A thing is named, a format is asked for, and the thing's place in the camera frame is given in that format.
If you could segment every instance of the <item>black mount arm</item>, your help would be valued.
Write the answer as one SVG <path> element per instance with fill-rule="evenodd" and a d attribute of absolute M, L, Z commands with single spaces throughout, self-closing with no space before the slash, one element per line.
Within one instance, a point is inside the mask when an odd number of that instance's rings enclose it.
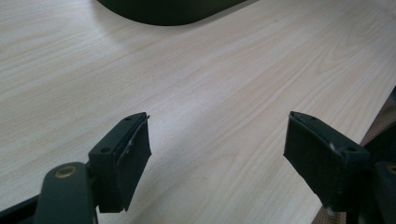
<path fill-rule="evenodd" d="M 87 164 L 53 168 L 41 193 L 0 213 L 0 223 L 97 223 L 101 213 L 128 210 L 151 155 L 146 113 L 121 120 L 89 153 Z"/>
<path fill-rule="evenodd" d="M 290 112 L 284 156 L 325 208 L 348 212 L 348 223 L 396 223 L 396 126 L 361 147 L 317 118 Z"/>

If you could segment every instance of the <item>brass screw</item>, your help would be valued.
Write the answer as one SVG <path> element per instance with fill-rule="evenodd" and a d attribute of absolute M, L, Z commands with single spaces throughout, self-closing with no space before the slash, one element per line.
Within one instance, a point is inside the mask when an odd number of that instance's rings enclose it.
<path fill-rule="evenodd" d="M 56 173 L 55 176 L 57 178 L 66 178 L 69 177 L 70 175 L 73 175 L 77 172 L 77 167 L 76 166 L 65 166 L 59 169 Z"/>
<path fill-rule="evenodd" d="M 388 170 L 389 170 L 392 174 L 396 175 L 396 165 L 389 165 L 389 166 L 388 166 Z"/>

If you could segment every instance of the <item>dark rounded base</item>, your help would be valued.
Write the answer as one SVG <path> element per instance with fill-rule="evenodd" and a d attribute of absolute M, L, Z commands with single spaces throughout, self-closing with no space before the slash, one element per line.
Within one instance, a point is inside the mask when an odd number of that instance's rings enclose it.
<path fill-rule="evenodd" d="M 246 0 L 98 0 L 133 21 L 175 26 L 200 21 Z"/>

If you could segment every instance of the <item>wood grain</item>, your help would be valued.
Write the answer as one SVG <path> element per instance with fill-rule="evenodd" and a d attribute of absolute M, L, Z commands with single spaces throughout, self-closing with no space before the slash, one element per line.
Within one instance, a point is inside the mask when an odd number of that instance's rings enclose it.
<path fill-rule="evenodd" d="M 283 158 L 291 110 L 359 142 L 396 84 L 391 0 L 261 0 L 194 24 L 128 21 L 96 1 L 0 1 L 0 210 L 147 111 L 153 156 L 101 223 L 310 223 Z"/>

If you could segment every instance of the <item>black object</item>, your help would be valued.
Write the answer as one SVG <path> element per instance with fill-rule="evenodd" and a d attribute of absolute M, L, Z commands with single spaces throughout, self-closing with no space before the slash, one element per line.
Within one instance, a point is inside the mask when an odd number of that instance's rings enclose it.
<path fill-rule="evenodd" d="M 102 213 L 127 210 L 149 160 L 146 113 L 120 121 L 89 153 L 49 171 L 41 193 L 0 213 L 0 223 L 97 223 Z"/>
<path fill-rule="evenodd" d="M 246 0 L 98 0 L 133 21 L 174 26 L 199 21 Z"/>
<path fill-rule="evenodd" d="M 317 118 L 290 112 L 284 156 L 325 208 L 348 212 L 348 223 L 394 224 L 395 143 L 396 126 L 365 148 Z"/>

